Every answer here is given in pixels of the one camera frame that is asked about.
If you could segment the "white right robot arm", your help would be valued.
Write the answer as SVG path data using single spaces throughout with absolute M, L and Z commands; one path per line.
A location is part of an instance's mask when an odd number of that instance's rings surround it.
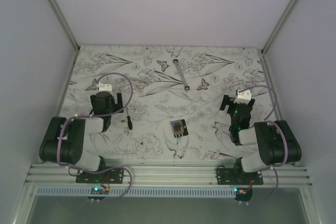
M 233 179 L 245 184 L 251 173 L 295 163 L 301 160 L 302 150 L 289 124 L 285 120 L 256 122 L 250 126 L 251 112 L 255 100 L 224 95 L 220 110 L 230 116 L 228 132 L 236 147 L 255 146 L 257 150 L 238 159 L 238 168 L 233 170 Z

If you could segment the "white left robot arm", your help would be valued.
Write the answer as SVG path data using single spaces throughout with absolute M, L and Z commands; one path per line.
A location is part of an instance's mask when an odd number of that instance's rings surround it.
M 88 171 L 95 183 L 103 182 L 107 169 L 101 166 L 102 157 L 88 151 L 91 136 L 105 132 L 111 125 L 111 113 L 123 112 L 122 94 L 115 98 L 108 91 L 90 96 L 92 112 L 87 118 L 53 117 L 39 148 L 44 162 L 68 164 Z

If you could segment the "clear plastic fuse cover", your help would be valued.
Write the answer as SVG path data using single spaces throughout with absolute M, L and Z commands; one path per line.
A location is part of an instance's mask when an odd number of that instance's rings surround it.
M 171 122 L 173 134 L 184 134 L 186 131 L 185 121 L 176 120 Z

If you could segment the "black fuse box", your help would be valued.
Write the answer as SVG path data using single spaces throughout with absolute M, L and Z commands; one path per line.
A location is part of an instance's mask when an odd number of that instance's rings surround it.
M 172 121 L 171 127 L 175 138 L 188 136 L 188 129 L 184 119 Z

